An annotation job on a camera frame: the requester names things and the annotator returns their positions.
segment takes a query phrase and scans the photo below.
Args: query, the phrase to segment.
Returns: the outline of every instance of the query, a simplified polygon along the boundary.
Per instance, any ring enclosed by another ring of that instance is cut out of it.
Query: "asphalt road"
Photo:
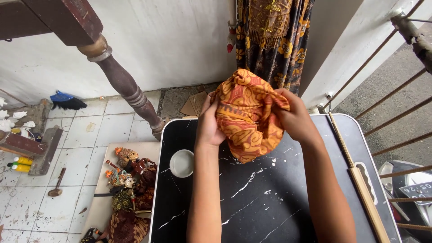
[[[432,44],[432,23],[422,33]],[[352,117],[373,105],[423,68],[408,44],[402,45],[374,73],[360,84],[333,113]],[[384,123],[432,96],[432,76],[423,74],[384,103],[358,119],[363,132]],[[366,137],[371,153],[432,131],[432,103]],[[432,137],[403,148],[375,156],[377,169],[388,160],[404,160],[421,165],[432,164]]]

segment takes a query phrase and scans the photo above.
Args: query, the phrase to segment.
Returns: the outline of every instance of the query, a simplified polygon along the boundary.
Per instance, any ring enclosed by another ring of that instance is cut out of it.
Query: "white tiled floor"
[[[157,110],[160,91],[146,92]],[[106,146],[157,141],[149,124],[121,97],[86,102],[75,111],[52,110],[46,128],[64,129],[48,173],[28,176],[8,169],[16,155],[0,152],[0,243],[78,243],[99,178]],[[62,195],[47,196],[63,167]]]

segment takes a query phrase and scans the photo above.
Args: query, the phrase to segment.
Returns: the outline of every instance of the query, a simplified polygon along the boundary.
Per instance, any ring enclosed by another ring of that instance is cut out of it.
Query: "orange batik cloth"
[[[268,82],[238,69],[217,87],[215,95],[220,97],[218,128],[227,136],[234,157],[246,163],[276,148],[284,130],[271,108],[289,111],[289,103]]]

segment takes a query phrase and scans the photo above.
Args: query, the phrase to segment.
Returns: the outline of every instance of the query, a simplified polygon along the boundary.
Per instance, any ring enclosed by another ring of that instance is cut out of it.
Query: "hand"
[[[210,99],[213,96],[213,92],[207,95],[206,101],[201,109],[201,114],[198,119],[197,138],[195,140],[195,146],[199,145],[210,145],[219,147],[226,136],[217,128],[216,123],[216,109],[219,103],[219,96],[216,95],[216,99],[213,104],[210,104]]]
[[[273,107],[273,112],[291,138],[304,144],[321,141],[322,138],[318,129],[310,118],[302,99],[287,89],[277,89],[275,91],[285,97],[291,107],[289,112],[279,107]]]

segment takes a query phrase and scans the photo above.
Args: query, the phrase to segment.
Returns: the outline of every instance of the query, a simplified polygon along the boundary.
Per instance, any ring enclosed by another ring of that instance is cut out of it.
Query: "small hammer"
[[[63,179],[65,171],[66,171],[66,168],[61,169],[60,176],[58,177],[57,185],[55,186],[55,189],[50,190],[48,192],[48,196],[50,196],[50,197],[57,197],[57,196],[61,195],[61,193],[63,192],[63,190],[59,189],[59,187],[60,187],[60,182]]]

